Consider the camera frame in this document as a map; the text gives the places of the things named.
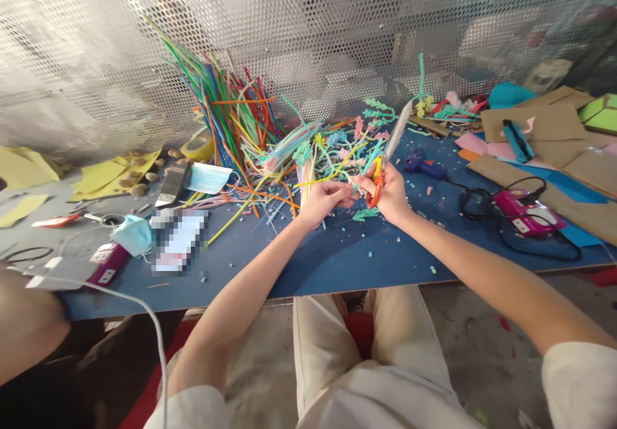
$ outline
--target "metal mesh panel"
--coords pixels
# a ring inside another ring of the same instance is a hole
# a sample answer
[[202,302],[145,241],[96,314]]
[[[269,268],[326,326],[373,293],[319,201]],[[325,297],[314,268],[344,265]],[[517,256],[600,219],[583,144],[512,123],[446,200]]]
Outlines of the metal mesh panel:
[[[143,12],[193,52],[231,58],[308,118],[366,97],[435,96],[584,61],[617,0],[0,0],[0,141],[72,161],[179,144],[198,128]],[[291,116],[277,103],[276,112]]]

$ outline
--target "orange paper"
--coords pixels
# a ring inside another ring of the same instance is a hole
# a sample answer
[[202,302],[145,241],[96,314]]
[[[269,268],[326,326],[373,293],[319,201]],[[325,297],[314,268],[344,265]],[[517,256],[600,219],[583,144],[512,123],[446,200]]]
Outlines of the orange paper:
[[458,155],[461,158],[468,160],[469,162],[475,161],[476,159],[480,157],[478,153],[474,153],[473,151],[466,150],[466,149],[460,150],[458,152]]

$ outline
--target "person's left hand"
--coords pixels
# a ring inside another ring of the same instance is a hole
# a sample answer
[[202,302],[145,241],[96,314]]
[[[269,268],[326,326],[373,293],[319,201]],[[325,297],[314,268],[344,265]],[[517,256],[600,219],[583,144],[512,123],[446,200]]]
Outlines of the person's left hand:
[[296,219],[303,222],[309,230],[321,225],[334,206],[352,207],[355,202],[353,186],[343,182],[318,182],[312,185],[310,193],[302,205]]

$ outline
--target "person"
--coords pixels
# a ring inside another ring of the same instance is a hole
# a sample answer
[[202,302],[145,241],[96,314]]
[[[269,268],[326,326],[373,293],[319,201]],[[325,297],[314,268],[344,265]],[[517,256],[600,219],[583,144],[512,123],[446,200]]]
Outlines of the person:
[[[0,412],[3,426],[117,428],[159,366],[147,314],[111,332],[103,319],[69,323],[52,292],[0,261]],[[165,347],[184,310],[158,313]]]
[[[357,177],[363,190],[374,183]],[[542,382],[555,428],[617,427],[617,342],[539,277],[417,216],[388,164],[378,207],[469,288],[519,325],[544,357]],[[353,188],[314,184],[300,215],[213,300],[170,375],[168,428],[225,428],[231,350],[250,327],[304,236]],[[458,403],[433,323],[416,286],[378,289],[372,359],[362,362],[331,295],[293,307],[298,428],[483,428]],[[145,425],[158,429],[159,406]]]

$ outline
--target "pink device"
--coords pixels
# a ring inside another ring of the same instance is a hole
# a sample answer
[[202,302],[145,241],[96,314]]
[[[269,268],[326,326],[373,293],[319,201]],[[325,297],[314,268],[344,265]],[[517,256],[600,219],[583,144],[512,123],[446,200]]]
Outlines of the pink device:
[[90,262],[99,264],[99,267],[87,282],[107,286],[128,256],[129,252],[118,243],[102,245],[90,258]]
[[500,191],[494,197],[495,203],[505,215],[527,215],[510,218],[519,233],[525,236],[538,236],[551,233],[555,228],[562,229],[568,226],[562,218],[538,201],[528,206],[521,204],[519,200],[527,195],[529,195],[527,190],[508,189]]

